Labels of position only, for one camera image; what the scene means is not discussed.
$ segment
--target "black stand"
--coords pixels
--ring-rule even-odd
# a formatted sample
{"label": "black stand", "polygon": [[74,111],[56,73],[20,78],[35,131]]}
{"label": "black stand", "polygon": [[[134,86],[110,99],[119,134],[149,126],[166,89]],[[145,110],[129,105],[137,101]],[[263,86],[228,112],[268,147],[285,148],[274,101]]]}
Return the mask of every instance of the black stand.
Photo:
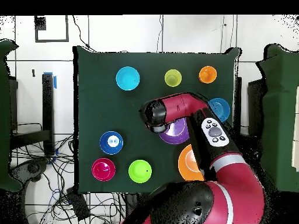
{"label": "black stand", "polygon": [[[43,130],[27,133],[13,134],[11,137],[11,150],[26,145],[44,142],[44,154],[50,156],[54,154],[54,111],[53,111],[53,79],[50,74],[42,75],[43,83]],[[18,82],[16,78],[9,80],[11,89],[11,110],[12,110],[12,129],[17,126],[16,116],[16,89]]]}

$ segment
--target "dark blue bowl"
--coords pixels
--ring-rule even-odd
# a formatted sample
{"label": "dark blue bowl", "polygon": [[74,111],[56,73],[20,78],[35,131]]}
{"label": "dark blue bowl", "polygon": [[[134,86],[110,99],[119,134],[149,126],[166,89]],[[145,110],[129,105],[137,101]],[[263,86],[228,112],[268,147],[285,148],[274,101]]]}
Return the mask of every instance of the dark blue bowl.
{"label": "dark blue bowl", "polygon": [[108,155],[115,155],[120,152],[123,147],[123,138],[116,131],[105,132],[100,137],[100,148]]}

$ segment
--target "yellow-green bowl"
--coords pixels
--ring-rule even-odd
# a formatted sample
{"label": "yellow-green bowl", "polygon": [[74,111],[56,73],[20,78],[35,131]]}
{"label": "yellow-green bowl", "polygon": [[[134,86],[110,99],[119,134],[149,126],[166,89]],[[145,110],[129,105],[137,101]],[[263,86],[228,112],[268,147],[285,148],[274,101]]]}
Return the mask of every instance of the yellow-green bowl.
{"label": "yellow-green bowl", "polygon": [[170,69],[164,76],[165,82],[170,87],[177,87],[182,81],[182,75],[176,69]]}
{"label": "yellow-green bowl", "polygon": [[148,181],[152,174],[151,165],[145,160],[135,160],[128,168],[128,175],[133,182],[144,183]]}

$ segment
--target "cable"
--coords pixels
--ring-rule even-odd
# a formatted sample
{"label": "cable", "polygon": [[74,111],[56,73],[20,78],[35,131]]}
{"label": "cable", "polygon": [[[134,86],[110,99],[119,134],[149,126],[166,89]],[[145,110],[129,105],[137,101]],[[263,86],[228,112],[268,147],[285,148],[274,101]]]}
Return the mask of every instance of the cable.
{"label": "cable", "polygon": [[159,38],[160,38],[160,34],[161,34],[161,32],[162,32],[161,16],[162,16],[162,15],[160,15],[160,18],[159,18],[159,22],[160,22],[160,24],[161,24],[161,31],[159,32],[159,35],[158,35],[158,41],[157,41],[157,50],[156,50],[156,53],[158,52]]}
{"label": "cable", "polygon": [[77,26],[77,28],[79,29],[79,38],[80,38],[80,40],[86,45],[86,47],[87,47],[88,49],[90,49],[90,50],[92,50],[92,51],[95,51],[95,52],[97,53],[96,50],[92,49],[87,43],[85,43],[85,42],[81,39],[81,29],[80,29],[80,27],[77,25],[76,20],[75,20],[75,16],[74,16],[74,15],[72,15],[72,18],[73,18],[73,20],[74,20],[74,24],[75,24],[75,25]]}

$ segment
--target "red robot arm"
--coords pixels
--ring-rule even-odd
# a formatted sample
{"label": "red robot arm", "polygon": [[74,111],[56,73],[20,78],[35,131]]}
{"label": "red robot arm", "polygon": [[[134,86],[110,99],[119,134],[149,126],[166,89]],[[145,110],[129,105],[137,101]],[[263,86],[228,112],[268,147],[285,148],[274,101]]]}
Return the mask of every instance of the red robot arm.
{"label": "red robot arm", "polygon": [[164,131],[164,126],[178,118],[189,119],[194,156],[198,160],[199,154],[205,164],[210,164],[218,180],[205,181],[213,192],[213,206],[203,224],[261,221],[265,206],[263,187],[206,102],[192,93],[174,94],[147,102],[140,112],[153,132]]}

